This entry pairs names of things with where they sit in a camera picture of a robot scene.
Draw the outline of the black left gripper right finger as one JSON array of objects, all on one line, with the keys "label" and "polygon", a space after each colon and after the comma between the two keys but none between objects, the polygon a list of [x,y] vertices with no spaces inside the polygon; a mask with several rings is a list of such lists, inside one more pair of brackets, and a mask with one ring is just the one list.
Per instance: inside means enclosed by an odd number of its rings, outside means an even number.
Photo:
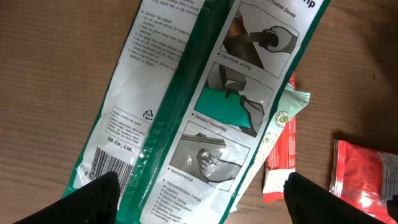
[{"label": "black left gripper right finger", "polygon": [[297,172],[284,184],[284,200],[293,224],[366,224],[381,221],[358,210]]}]

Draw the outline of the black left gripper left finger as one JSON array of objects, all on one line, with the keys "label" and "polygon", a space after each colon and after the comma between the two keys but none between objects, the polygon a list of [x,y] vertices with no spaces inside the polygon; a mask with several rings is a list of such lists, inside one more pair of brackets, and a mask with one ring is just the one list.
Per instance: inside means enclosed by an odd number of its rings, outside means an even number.
[{"label": "black left gripper left finger", "polygon": [[16,224],[114,224],[121,193],[116,172],[107,172]]}]

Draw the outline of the red tube package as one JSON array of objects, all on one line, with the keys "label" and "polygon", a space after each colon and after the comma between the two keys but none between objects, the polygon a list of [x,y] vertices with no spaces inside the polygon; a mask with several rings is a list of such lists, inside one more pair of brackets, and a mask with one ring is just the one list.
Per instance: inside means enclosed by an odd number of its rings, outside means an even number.
[{"label": "red tube package", "polygon": [[266,159],[263,198],[271,203],[284,198],[284,183],[295,171],[296,119],[289,120]]}]

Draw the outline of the red candy bag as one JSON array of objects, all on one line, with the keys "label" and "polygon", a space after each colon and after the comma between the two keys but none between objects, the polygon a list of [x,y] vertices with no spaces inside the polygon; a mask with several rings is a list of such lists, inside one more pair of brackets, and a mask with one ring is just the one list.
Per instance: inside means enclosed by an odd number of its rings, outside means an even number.
[{"label": "red candy bag", "polygon": [[333,151],[330,192],[384,223],[396,223],[387,201],[397,195],[397,155],[342,140],[334,141]]}]

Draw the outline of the mint green wipes pack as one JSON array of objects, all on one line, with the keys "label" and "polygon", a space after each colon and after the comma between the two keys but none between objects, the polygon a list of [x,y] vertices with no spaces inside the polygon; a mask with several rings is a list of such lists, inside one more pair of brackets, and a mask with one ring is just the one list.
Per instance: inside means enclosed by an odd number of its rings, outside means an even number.
[{"label": "mint green wipes pack", "polygon": [[249,169],[247,176],[244,178],[241,188],[236,196],[230,212],[237,210],[238,202],[245,193],[249,184],[253,180],[261,167],[265,167],[266,159],[271,150],[274,148],[277,140],[283,132],[286,123],[291,120],[297,113],[304,109],[310,102],[310,93],[297,91],[294,86],[288,84],[283,91],[280,98],[277,111],[271,118],[271,121],[266,129],[266,133],[261,141],[258,152],[254,159],[254,163]]}]

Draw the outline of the white green 3M package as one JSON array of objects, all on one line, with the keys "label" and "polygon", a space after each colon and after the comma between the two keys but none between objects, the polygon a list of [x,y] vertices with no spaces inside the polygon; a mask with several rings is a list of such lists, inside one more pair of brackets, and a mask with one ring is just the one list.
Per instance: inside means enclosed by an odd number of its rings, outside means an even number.
[{"label": "white green 3M package", "polygon": [[117,223],[223,223],[325,0],[141,0],[65,191],[118,175]]}]

